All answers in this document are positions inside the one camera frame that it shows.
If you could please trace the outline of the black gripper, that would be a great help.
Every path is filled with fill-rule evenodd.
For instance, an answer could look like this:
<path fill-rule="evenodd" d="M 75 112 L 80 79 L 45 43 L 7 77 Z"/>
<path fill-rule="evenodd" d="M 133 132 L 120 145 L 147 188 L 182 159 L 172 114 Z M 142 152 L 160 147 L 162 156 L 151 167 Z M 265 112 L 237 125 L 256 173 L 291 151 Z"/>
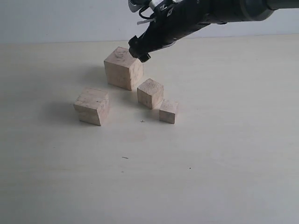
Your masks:
<path fill-rule="evenodd" d="M 209 0 L 183 0 L 170 5 L 152 21 L 140 36 L 133 36 L 129 44 L 132 57 L 145 63 L 150 52 L 168 47 L 177 40 L 208 26 Z"/>

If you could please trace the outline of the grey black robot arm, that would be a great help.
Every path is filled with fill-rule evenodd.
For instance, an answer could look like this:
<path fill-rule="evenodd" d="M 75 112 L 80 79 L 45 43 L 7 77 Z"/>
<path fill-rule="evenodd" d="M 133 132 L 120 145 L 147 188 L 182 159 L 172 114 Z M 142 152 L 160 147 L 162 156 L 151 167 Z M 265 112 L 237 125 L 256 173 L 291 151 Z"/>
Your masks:
<path fill-rule="evenodd" d="M 142 13 L 148 8 L 153 11 L 143 17 L 148 23 L 146 31 L 132 37 L 129 52 L 141 62 L 150 59 L 154 52 L 173 45 L 210 24 L 264 21 L 279 9 L 299 7 L 297 0 L 130 0 L 131 12 Z"/>

